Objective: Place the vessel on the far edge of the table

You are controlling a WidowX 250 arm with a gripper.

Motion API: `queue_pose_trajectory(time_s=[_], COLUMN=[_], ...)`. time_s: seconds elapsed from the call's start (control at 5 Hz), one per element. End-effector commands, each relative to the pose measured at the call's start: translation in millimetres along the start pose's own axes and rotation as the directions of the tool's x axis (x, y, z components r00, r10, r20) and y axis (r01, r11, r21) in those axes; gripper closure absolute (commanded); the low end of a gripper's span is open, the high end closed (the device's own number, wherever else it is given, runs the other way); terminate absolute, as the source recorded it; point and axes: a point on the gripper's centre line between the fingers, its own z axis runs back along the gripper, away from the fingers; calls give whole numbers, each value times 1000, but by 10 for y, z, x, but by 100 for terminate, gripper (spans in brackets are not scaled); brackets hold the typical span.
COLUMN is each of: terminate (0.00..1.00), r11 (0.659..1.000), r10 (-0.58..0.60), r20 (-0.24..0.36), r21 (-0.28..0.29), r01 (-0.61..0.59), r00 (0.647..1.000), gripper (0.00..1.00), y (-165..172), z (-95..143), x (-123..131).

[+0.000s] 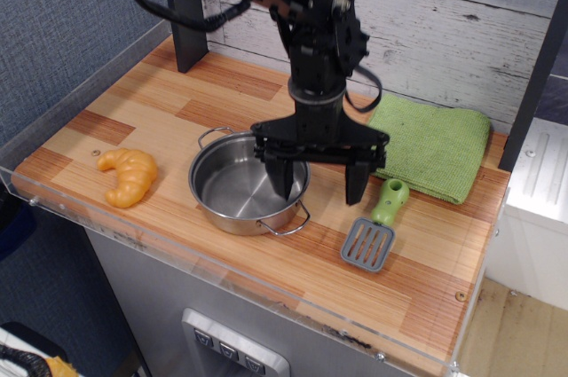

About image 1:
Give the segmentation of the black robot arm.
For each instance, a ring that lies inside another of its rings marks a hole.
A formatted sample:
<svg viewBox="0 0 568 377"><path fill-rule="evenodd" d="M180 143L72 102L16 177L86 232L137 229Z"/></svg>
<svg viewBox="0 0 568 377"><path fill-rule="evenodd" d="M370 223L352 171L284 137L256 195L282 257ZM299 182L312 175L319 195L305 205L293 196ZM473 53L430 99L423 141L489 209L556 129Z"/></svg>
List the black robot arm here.
<svg viewBox="0 0 568 377"><path fill-rule="evenodd" d="M278 27L295 103L292 115L252 125L256 157L283 198L291 193L294 162L343 165L346 202L359 203L370 174L385 164L390 138L343 110L350 98L346 81L353 74L382 84L360 65L369 37L356 16L355 0L242 0L243 6L251 3L268 9Z"/></svg>

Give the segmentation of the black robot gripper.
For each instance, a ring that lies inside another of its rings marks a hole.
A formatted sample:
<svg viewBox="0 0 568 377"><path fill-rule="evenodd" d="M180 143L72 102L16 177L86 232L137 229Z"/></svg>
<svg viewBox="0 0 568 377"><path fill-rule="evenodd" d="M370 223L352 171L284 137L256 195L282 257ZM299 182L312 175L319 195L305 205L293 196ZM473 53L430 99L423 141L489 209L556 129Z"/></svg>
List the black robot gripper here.
<svg viewBox="0 0 568 377"><path fill-rule="evenodd" d="M293 162L340 164L345 168L345 199L358 204L367 188L369 168L386 163L387 134L354 121L341 102L307 106L299 102L287 117L257 122L255 155L265 164L274 191L288 200L294 180Z"/></svg>

